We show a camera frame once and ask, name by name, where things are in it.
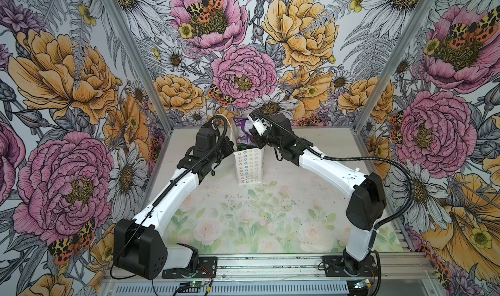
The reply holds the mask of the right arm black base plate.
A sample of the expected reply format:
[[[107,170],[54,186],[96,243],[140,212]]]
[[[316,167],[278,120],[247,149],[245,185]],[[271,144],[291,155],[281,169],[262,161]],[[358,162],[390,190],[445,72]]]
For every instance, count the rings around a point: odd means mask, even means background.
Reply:
[[[349,256],[326,255],[322,257],[322,269],[326,277],[375,277],[379,274],[373,256],[357,261]]]

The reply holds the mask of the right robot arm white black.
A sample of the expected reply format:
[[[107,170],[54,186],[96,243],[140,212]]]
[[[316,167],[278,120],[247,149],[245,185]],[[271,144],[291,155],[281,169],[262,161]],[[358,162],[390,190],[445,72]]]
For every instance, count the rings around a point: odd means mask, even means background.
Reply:
[[[312,142],[298,137],[283,115],[270,118],[254,111],[249,119],[253,124],[250,133],[260,149],[272,147],[284,160],[313,172],[349,200],[345,214],[351,224],[350,235],[341,261],[333,268],[350,276],[359,276],[371,264],[376,223],[387,205],[380,176],[373,172],[364,174],[342,164],[344,161],[362,161],[363,158],[331,158],[325,155]]]

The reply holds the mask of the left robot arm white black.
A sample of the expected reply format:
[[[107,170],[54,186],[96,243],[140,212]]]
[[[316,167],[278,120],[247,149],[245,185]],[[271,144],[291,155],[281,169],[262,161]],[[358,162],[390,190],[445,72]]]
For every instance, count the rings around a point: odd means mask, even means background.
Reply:
[[[234,153],[229,125],[204,124],[197,132],[195,144],[178,162],[169,183],[155,199],[132,219],[120,220],[114,229],[113,267],[132,276],[154,280],[166,270],[192,275],[199,268],[199,251],[186,244],[168,245],[164,233],[174,214],[204,178],[214,174],[216,167]]]

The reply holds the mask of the white paper bag with dots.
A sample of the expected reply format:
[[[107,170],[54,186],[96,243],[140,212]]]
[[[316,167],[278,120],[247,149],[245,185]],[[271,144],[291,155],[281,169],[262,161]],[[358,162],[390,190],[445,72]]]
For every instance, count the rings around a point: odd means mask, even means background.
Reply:
[[[264,150],[259,149],[254,138],[249,141],[242,141],[238,138],[238,132],[234,120],[231,124],[232,140],[235,140],[236,151],[233,153],[235,158],[236,176],[239,185],[261,184],[263,181]],[[244,151],[238,151],[239,143],[252,144],[256,148]]]

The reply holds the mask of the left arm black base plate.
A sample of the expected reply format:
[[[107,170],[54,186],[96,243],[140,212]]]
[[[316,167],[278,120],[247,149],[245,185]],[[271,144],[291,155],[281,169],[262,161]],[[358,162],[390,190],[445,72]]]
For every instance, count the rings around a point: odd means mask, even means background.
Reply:
[[[214,256],[199,257],[187,268],[164,269],[163,279],[214,279],[217,273],[218,258]]]

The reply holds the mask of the green round-logo snack packet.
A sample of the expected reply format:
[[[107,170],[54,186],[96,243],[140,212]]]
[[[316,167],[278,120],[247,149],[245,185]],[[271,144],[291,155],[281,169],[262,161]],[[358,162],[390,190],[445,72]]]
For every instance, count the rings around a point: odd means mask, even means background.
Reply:
[[[256,148],[255,145],[252,144],[244,144],[244,143],[239,143],[237,146],[238,151],[244,151],[244,150],[250,150]]]

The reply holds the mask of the purple snack packet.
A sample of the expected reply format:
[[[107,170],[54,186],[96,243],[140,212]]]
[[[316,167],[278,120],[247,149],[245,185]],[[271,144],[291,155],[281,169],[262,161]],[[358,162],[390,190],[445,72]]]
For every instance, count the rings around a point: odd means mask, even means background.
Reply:
[[[234,123],[237,128],[238,138],[242,141],[249,141],[252,138],[250,129],[253,127],[251,120],[247,118],[234,118]]]

